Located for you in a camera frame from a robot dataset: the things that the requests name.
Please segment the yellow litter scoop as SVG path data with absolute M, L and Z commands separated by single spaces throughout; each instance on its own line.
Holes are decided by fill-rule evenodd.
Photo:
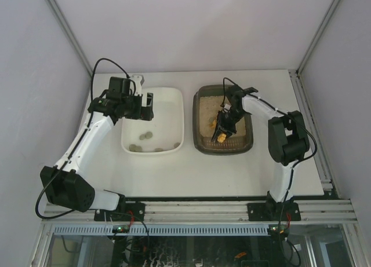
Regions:
M 225 131 L 219 126 L 217 119 L 214 119 L 210 124 L 211 128 L 214 128 L 213 135 L 211 137 L 212 142 L 223 143 L 227 138 Z

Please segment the dark brown litter box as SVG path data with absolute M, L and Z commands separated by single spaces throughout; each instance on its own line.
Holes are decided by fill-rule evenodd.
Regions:
M 221 110 L 223 86 L 202 86 L 194 95 L 192 106 L 192 132 L 195 148 L 208 155 L 234 155 L 245 153 L 253 147 L 253 126 L 250 115 L 237 124 L 237 132 L 224 142 L 213 142 L 213 122 Z

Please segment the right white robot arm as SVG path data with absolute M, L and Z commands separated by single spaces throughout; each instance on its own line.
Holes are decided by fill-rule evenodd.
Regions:
M 299 111 L 283 112 L 254 94 L 253 87 L 237 85 L 223 89 L 221 110 L 214 120 L 212 141 L 223 143 L 237 133 L 237 123 L 246 115 L 255 116 L 268 131 L 268 151 L 275 162 L 274 182 L 268 200 L 283 205 L 293 196 L 293 172 L 310 149 L 309 132 Z

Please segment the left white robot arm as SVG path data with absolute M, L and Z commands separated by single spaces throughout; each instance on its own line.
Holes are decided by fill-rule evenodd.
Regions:
M 86 168 L 98 146 L 122 118 L 151 121 L 154 117 L 152 93 L 143 93 L 144 77 L 112 76 L 108 89 L 94 98 L 88 114 L 65 154 L 54 166 L 45 166 L 40 173 L 43 185 L 41 196 L 49 203 L 65 207 L 70 212 L 88 210 L 114 211 L 120 195 L 93 187 Z

